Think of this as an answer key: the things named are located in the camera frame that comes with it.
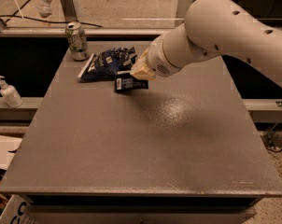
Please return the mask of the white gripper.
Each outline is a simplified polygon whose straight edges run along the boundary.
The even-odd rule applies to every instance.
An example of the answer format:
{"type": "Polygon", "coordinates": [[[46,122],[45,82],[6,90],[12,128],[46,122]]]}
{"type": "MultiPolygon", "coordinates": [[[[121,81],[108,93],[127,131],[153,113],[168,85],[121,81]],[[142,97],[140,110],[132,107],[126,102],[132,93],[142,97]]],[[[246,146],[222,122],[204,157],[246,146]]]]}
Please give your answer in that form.
{"type": "Polygon", "coordinates": [[[159,77],[170,77],[181,71],[166,58],[163,45],[166,35],[160,35],[137,59],[132,66],[130,75],[139,80],[154,80],[159,77]]]}

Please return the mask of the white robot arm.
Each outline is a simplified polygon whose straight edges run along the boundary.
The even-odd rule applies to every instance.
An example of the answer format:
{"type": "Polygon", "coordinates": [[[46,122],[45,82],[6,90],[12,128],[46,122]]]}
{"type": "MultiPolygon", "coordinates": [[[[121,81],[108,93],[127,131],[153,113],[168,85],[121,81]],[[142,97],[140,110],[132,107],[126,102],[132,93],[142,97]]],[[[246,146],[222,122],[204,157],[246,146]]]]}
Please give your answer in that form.
{"type": "Polygon", "coordinates": [[[232,0],[195,0],[182,24],[145,49],[131,75],[170,77],[219,55],[249,64],[282,88],[282,29],[256,20],[232,0]]]}

